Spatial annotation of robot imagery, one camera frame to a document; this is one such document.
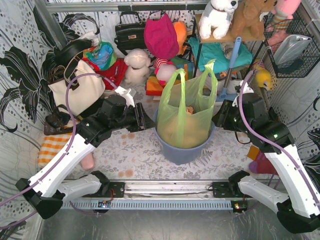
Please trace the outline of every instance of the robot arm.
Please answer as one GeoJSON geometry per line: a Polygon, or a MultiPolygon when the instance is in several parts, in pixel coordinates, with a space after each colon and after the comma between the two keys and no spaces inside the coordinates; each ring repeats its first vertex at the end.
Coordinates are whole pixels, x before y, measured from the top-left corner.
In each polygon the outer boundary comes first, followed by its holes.
{"type": "Polygon", "coordinates": [[[225,100],[218,114],[213,117],[215,125],[226,130],[247,133],[253,145],[257,146],[274,166],[287,194],[256,181],[245,171],[237,172],[229,178],[229,188],[233,193],[241,192],[251,196],[273,210],[281,224],[291,233],[312,232],[320,227],[320,210],[306,181],[318,200],[320,194],[302,165],[293,137],[282,122],[270,119],[261,97],[252,92],[245,93],[242,101],[244,115],[251,128],[284,148],[295,159],[299,169],[279,149],[248,132],[240,116],[238,104],[225,100]],[[303,171],[306,181],[299,170],[303,171]]]}
{"type": "Polygon", "coordinates": [[[110,181],[99,171],[68,183],[62,181],[88,153],[110,138],[113,130],[126,128],[133,133],[155,126],[142,104],[132,104],[133,99],[129,100],[128,104],[128,99],[120,95],[109,96],[95,115],[83,119],[77,125],[76,135],[68,152],[66,149],[70,140],[40,172],[30,179],[21,178],[16,183],[15,186],[23,191],[39,182],[23,196],[43,219],[53,216],[65,202],[98,191],[102,194],[107,192],[110,181]],[[57,163],[64,153],[64,158],[57,163]],[[56,166],[40,181],[53,165],[56,166]]]}

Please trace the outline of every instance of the green plastic bag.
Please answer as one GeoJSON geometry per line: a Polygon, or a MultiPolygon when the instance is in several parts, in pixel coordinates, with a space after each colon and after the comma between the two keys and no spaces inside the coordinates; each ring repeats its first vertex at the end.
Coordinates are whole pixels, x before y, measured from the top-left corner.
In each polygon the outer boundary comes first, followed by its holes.
{"type": "Polygon", "coordinates": [[[176,70],[163,89],[156,131],[167,144],[181,149],[195,148],[209,137],[212,127],[214,105],[217,98],[218,80],[213,72],[215,60],[205,65],[204,72],[185,81],[185,71],[176,70]],[[211,74],[210,96],[203,96],[207,75],[211,74]],[[177,76],[181,84],[174,85],[177,76]],[[193,107],[190,114],[186,107],[193,107]]]}

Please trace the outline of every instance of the colorful bag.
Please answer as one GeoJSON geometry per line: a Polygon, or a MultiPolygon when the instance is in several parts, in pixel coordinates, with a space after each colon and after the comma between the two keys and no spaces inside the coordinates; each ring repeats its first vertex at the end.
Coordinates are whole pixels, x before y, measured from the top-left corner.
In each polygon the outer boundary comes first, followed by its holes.
{"type": "Polygon", "coordinates": [[[98,46],[83,51],[82,60],[88,61],[95,71],[105,71],[117,60],[116,53],[109,42],[99,42],[98,46]]]}
{"type": "Polygon", "coordinates": [[[161,96],[156,131],[167,144],[189,149],[203,144],[212,128],[214,105],[217,98],[218,80],[213,73],[214,60],[205,65],[205,71],[198,77],[185,81],[183,69],[176,70],[161,96]],[[181,84],[174,85],[180,74],[181,84]],[[210,96],[203,95],[207,75],[211,74],[210,96]],[[194,114],[187,112],[192,107],[194,114]]]}
{"type": "Polygon", "coordinates": [[[178,54],[177,33],[168,14],[159,20],[146,20],[144,42],[150,53],[159,59],[169,60],[178,54]]]}
{"type": "MultiPolygon", "coordinates": [[[[104,77],[107,77],[110,81],[112,81],[117,87],[120,85],[122,79],[125,76],[125,73],[127,71],[128,66],[125,64],[125,61],[123,58],[118,58],[115,63],[105,71],[97,71],[97,74],[100,74],[104,77]]],[[[102,79],[105,84],[106,90],[113,90],[114,87],[110,85],[110,83],[102,79]]]]}
{"type": "MultiPolygon", "coordinates": [[[[95,74],[86,62],[80,60],[74,74],[79,76],[87,73],[95,74]]],[[[53,92],[53,98],[56,106],[66,106],[67,86],[64,80],[64,78],[58,79],[48,85],[53,92]]],[[[93,75],[82,76],[77,80],[77,82],[79,86],[75,90],[70,89],[68,94],[69,106],[72,114],[75,116],[78,116],[97,101],[106,88],[102,78],[93,75]]],[[[67,113],[63,108],[59,108],[59,111],[67,113]]]]}

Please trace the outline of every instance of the wire basket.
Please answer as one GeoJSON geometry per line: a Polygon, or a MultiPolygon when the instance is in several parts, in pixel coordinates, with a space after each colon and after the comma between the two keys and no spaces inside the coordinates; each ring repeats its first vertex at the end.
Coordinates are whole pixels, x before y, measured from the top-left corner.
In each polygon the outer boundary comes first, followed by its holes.
{"type": "Polygon", "coordinates": [[[313,36],[306,28],[305,21],[298,12],[293,14],[292,20],[284,20],[272,25],[273,16],[274,15],[271,13],[268,15],[264,30],[264,36],[266,39],[264,43],[266,46],[271,47],[271,50],[268,50],[268,54],[276,77],[278,79],[306,77],[320,60],[320,49],[318,44],[314,41],[313,36]],[[299,57],[277,65],[274,59],[274,53],[277,51],[282,41],[277,42],[275,40],[275,35],[277,34],[276,36],[281,36],[285,33],[307,36],[312,38],[312,40],[299,57]]]}

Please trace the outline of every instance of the white stuffed dog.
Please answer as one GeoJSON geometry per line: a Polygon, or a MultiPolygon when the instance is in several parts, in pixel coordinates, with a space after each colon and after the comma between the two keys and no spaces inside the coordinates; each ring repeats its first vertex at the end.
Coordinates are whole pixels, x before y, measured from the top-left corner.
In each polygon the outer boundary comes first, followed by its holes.
{"type": "Polygon", "coordinates": [[[199,26],[200,37],[208,39],[211,27],[215,28],[213,37],[223,38],[229,29],[234,12],[238,7],[238,0],[210,0],[202,13],[199,26]]]}
{"type": "Polygon", "coordinates": [[[144,50],[133,49],[124,57],[124,63],[128,65],[125,72],[126,83],[142,84],[147,80],[151,60],[144,50]]]}

